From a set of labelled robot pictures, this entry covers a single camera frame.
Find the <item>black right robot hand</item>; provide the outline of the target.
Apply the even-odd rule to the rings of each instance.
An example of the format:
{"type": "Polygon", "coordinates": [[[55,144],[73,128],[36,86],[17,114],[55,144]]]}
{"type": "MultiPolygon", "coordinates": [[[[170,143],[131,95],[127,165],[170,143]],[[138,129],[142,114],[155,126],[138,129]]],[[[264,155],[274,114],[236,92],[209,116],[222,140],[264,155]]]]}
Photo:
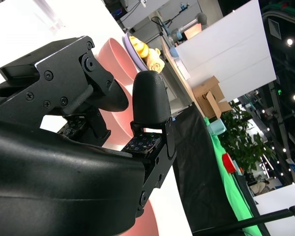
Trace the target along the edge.
{"type": "Polygon", "coordinates": [[[176,157],[162,77],[126,97],[88,36],[0,68],[0,236],[116,236],[129,230],[176,157]]]}

